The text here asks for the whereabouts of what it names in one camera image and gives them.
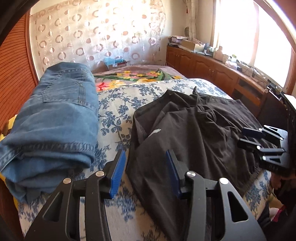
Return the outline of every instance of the blue gripper pad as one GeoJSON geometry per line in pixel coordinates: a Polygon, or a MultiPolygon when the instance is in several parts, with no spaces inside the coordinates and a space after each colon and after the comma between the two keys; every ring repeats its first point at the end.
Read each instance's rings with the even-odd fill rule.
{"type": "Polygon", "coordinates": [[[166,159],[168,172],[169,172],[169,176],[170,176],[170,184],[171,184],[171,187],[172,187],[172,190],[173,190],[173,193],[175,194],[175,196],[177,198],[181,198],[182,192],[181,192],[181,187],[180,187],[180,178],[177,173],[173,158],[175,158],[176,161],[178,161],[174,152],[171,150],[167,150],[165,153],[165,159],[166,159]]]}
{"type": "Polygon", "coordinates": [[[122,173],[126,163],[126,152],[124,150],[118,152],[114,161],[116,161],[117,164],[111,177],[111,187],[109,190],[109,195],[111,198],[113,198],[118,192],[122,173]]]}

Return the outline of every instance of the folded jeans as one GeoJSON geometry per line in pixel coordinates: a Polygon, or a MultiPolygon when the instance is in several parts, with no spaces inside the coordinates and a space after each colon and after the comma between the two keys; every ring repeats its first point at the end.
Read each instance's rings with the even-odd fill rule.
{"type": "Polygon", "coordinates": [[[94,161],[98,133],[94,77],[83,64],[49,67],[0,142],[0,172],[20,202],[51,193],[94,161]]]}

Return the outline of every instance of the yellow flower print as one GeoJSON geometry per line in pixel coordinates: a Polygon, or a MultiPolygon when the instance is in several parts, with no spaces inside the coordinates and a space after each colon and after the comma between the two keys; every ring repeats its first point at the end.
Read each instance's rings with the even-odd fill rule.
{"type": "Polygon", "coordinates": [[[112,80],[110,83],[108,83],[108,85],[109,85],[109,87],[107,88],[107,90],[111,90],[111,89],[114,89],[118,86],[126,85],[126,84],[120,80],[112,80]]]}
{"type": "Polygon", "coordinates": [[[142,78],[142,79],[139,79],[137,83],[147,83],[147,82],[155,82],[155,81],[156,81],[155,79],[142,78]]]}

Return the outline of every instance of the window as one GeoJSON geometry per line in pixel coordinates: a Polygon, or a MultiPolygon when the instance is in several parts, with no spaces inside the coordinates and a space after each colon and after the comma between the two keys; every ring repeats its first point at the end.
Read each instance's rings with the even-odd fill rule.
{"type": "Polygon", "coordinates": [[[284,87],[292,47],[276,22],[253,0],[220,0],[214,41],[284,87]]]}

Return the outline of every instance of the yellow fabric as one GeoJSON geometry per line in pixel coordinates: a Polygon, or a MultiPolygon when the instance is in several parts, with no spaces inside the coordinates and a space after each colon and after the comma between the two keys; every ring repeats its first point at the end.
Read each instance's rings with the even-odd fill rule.
{"type": "Polygon", "coordinates": [[[0,173],[0,179],[5,183],[5,176],[3,176],[1,173],[0,173]]]}
{"type": "MultiPolygon", "coordinates": [[[[8,121],[8,129],[11,129],[11,128],[12,128],[16,116],[17,116],[17,115],[15,115],[14,117],[12,117],[12,118],[8,121]]],[[[0,134],[0,141],[2,141],[4,138],[5,138],[5,136],[4,136],[3,134],[0,134]]],[[[3,176],[1,173],[0,173],[0,179],[1,179],[1,180],[5,183],[5,185],[6,185],[6,182],[5,182],[5,176],[3,176]]],[[[16,200],[15,197],[13,197],[13,202],[14,202],[14,204],[15,204],[16,209],[18,210],[18,201],[16,200]]]]}
{"type": "Polygon", "coordinates": [[[8,121],[8,129],[10,130],[13,126],[13,123],[15,122],[15,118],[17,117],[17,115],[15,115],[14,117],[12,117],[9,121],[8,121]]]}
{"type": "Polygon", "coordinates": [[[0,134],[0,141],[2,141],[5,138],[3,134],[0,134]]]}

